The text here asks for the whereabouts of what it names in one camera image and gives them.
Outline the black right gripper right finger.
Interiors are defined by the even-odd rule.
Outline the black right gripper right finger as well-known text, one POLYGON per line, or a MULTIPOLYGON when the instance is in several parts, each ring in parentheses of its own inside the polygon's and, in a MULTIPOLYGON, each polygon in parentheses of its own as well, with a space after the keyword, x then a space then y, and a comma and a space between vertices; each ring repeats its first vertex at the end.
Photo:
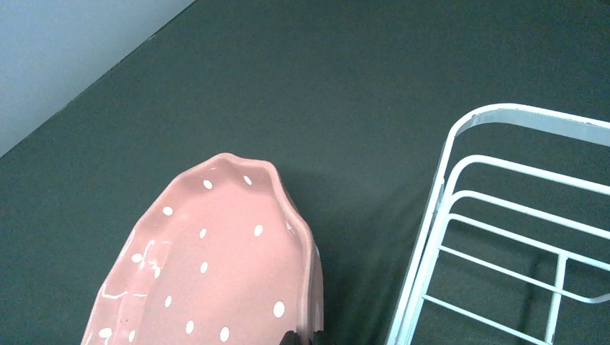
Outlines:
POLYGON ((311 345, 336 345, 332 337, 325 331, 315 331, 311 336, 311 345))

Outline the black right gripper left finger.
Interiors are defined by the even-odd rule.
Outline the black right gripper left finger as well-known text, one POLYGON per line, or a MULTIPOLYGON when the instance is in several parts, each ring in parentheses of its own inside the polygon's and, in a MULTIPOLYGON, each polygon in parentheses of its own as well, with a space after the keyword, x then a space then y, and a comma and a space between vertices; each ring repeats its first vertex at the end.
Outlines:
POLYGON ((295 331, 287 331, 281 339, 280 345, 300 345, 301 339, 295 331))

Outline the pink dotted plate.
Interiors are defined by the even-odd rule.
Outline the pink dotted plate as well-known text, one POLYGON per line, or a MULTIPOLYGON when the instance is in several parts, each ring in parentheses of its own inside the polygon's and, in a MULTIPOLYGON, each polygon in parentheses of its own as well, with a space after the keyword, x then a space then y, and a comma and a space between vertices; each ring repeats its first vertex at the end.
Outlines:
POLYGON ((309 344, 324 328, 312 232, 265 160, 221 153, 175 177, 102 283, 84 344, 309 344))

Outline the white wire dish rack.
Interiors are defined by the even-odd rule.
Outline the white wire dish rack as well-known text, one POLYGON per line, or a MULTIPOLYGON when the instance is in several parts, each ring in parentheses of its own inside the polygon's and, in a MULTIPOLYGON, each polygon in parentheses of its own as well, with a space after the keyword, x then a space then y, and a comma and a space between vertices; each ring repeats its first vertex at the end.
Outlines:
POLYGON ((442 147, 387 344, 609 342, 609 118, 474 109, 442 147))

